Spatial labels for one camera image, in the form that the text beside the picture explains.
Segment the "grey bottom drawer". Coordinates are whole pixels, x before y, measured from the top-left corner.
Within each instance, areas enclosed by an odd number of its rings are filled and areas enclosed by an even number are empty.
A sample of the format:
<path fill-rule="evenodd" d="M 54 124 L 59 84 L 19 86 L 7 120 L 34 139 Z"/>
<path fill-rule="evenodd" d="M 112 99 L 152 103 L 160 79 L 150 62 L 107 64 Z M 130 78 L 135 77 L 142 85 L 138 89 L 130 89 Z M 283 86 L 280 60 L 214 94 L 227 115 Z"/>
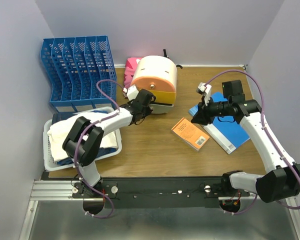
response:
<path fill-rule="evenodd" d="M 174 107 L 173 104 L 159 104 L 159 103 L 150 104 L 150 108 L 152 109 L 152 114 L 157 114 L 157 115 L 169 113 L 173 107 Z"/>

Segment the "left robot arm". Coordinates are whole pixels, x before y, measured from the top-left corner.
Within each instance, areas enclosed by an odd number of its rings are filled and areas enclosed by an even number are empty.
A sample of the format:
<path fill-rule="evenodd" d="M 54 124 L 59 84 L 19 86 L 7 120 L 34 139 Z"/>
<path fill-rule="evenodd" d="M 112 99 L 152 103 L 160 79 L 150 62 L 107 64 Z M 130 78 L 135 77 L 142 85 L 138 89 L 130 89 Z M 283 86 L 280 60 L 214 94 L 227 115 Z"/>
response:
<path fill-rule="evenodd" d="M 97 120 L 84 116 L 77 118 L 66 136 L 62 149 L 73 160 L 83 191 L 91 198 L 101 195 L 101 175 L 95 159 L 104 136 L 120 128 L 128 127 L 145 119 L 152 113 L 151 104 L 156 97 L 148 90 L 141 89 L 136 97 L 117 107 L 117 110 Z"/>

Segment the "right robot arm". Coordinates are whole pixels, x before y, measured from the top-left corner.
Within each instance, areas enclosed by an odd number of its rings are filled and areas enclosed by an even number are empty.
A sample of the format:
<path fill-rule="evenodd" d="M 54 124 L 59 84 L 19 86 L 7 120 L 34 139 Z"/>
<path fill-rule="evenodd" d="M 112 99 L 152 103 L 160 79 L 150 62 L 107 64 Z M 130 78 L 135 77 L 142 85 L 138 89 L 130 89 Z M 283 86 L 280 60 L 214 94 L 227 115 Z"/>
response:
<path fill-rule="evenodd" d="M 220 191 L 231 196 L 238 189 L 257 194 L 265 203 L 295 197 L 300 193 L 300 163 L 287 154 L 272 132 L 262 108 L 254 99 L 247 100 L 240 80 L 222 83 L 224 101 L 214 101 L 211 85 L 200 83 L 197 93 L 201 102 L 192 117 L 193 124 L 207 126 L 217 117 L 233 117 L 248 134 L 259 153 L 266 174 L 257 175 L 235 170 L 223 174 Z"/>

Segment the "orange paperback book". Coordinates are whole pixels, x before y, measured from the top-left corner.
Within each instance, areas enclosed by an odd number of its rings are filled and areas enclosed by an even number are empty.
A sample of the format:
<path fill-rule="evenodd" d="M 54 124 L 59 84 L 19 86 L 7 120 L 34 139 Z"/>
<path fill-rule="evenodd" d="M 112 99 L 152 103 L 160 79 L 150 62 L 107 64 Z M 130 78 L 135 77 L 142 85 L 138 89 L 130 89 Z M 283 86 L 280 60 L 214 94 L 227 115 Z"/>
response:
<path fill-rule="evenodd" d="M 210 139 L 210 136 L 196 127 L 185 117 L 181 118 L 171 131 L 196 151 L 199 151 Z"/>

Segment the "yellow drawer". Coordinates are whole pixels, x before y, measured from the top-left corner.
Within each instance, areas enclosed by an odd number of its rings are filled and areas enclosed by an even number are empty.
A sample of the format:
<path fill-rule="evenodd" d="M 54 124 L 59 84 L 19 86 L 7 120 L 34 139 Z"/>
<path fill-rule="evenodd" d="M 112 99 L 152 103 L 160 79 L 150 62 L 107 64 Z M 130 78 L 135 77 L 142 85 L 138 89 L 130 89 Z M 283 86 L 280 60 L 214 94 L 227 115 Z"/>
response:
<path fill-rule="evenodd" d="M 177 98 L 176 92 L 166 92 L 166 91 L 152 91 L 155 96 L 155 103 L 173 105 Z"/>

